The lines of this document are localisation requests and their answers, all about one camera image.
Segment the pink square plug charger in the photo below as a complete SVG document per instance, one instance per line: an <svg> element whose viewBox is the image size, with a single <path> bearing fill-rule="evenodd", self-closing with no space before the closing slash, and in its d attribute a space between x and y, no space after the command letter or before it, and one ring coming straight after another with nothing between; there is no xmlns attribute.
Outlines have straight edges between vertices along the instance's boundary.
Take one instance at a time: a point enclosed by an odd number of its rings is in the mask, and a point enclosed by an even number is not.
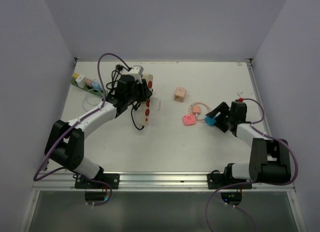
<svg viewBox="0 0 320 232"><path fill-rule="evenodd" d="M193 126L197 123L197 118L194 114L186 114L182 117L182 122L185 126Z"/></svg>

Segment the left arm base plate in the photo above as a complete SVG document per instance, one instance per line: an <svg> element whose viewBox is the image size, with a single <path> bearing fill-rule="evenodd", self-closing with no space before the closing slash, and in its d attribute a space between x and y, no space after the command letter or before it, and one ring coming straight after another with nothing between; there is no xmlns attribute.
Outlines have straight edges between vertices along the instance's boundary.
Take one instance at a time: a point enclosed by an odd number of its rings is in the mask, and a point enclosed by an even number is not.
<svg viewBox="0 0 320 232"><path fill-rule="evenodd" d="M118 173L101 173L94 179L80 174L74 174L72 177L75 179L74 187L76 189L95 190L108 188L116 190L120 183L120 175Z"/></svg>

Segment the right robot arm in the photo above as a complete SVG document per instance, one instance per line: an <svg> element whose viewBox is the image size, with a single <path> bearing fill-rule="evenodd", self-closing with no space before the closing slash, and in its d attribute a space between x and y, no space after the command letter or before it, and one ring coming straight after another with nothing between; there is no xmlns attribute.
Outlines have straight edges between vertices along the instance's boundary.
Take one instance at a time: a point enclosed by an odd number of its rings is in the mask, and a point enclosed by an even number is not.
<svg viewBox="0 0 320 232"><path fill-rule="evenodd" d="M245 99L239 98L231 105L220 103L205 116L207 124L223 133L231 132L250 148L247 163L229 163L222 173L218 170L209 173L207 180L210 188L226 186L232 189L248 181L283 185L292 178L287 141L258 131L253 122L247 120L247 110Z"/></svg>

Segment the small peach plug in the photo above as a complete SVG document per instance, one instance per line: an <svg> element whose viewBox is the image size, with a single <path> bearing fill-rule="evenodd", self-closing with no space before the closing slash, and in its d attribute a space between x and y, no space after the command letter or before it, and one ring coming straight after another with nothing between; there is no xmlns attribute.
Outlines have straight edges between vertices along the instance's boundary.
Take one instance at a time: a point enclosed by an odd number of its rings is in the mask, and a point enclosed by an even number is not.
<svg viewBox="0 0 320 232"><path fill-rule="evenodd" d="M193 105L191 108L192 114L196 117L201 114L201 107L199 105Z"/></svg>

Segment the peach cube socket adapter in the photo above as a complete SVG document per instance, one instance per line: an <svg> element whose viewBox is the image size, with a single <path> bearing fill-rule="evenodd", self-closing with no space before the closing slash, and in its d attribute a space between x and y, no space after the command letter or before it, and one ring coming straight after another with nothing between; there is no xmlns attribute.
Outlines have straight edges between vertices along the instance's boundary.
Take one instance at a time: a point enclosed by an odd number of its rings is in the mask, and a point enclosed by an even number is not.
<svg viewBox="0 0 320 232"><path fill-rule="evenodd" d="M181 86L178 86L174 93L174 100L178 102L184 102L187 95L187 89Z"/></svg>

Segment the blue plug charger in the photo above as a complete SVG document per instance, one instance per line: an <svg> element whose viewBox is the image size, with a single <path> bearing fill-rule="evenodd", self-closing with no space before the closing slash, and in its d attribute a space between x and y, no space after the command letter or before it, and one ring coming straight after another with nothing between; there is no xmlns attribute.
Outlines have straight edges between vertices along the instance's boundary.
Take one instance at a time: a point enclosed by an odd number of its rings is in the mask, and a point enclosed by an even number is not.
<svg viewBox="0 0 320 232"><path fill-rule="evenodd" d="M215 117L208 117L208 116L206 116L205 118L204 118L204 122L208 125L208 126L214 126L215 124L216 124L216 118Z"/></svg>

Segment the cream power strip red buttons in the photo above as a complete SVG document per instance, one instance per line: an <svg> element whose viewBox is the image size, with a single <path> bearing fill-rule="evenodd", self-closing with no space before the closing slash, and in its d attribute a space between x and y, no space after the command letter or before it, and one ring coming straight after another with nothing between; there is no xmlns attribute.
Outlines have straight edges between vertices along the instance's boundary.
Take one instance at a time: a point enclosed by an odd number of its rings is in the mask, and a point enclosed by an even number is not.
<svg viewBox="0 0 320 232"><path fill-rule="evenodd" d="M151 105L151 96L153 94L153 75L152 74L144 74L142 79L146 81L146 100L140 104L140 112L139 112L139 121L138 123L145 127L149 121L150 115L150 105Z"/></svg>

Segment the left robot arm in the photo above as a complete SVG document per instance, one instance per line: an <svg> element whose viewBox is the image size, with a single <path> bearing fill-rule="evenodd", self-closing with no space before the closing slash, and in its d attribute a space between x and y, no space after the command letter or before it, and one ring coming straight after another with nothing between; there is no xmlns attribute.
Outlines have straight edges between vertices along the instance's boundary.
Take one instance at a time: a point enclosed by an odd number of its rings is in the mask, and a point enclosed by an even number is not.
<svg viewBox="0 0 320 232"><path fill-rule="evenodd" d="M152 94L153 75L122 75L116 87L103 93L102 101L95 108L68 122L58 120L53 124L45 157L86 177L92 188L101 187L104 170L85 157L85 139L103 124L119 117L129 106L135 110L148 106Z"/></svg>

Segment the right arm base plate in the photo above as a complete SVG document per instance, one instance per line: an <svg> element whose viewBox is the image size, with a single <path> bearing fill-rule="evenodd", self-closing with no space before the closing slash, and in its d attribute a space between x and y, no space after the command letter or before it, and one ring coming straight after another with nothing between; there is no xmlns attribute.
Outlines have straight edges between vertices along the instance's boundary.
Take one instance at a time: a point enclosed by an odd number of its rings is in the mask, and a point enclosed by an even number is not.
<svg viewBox="0 0 320 232"><path fill-rule="evenodd" d="M245 179L233 178L231 175L225 175L218 170L213 170L206 175L207 187L209 190L216 190L228 185L245 183Z"/></svg>

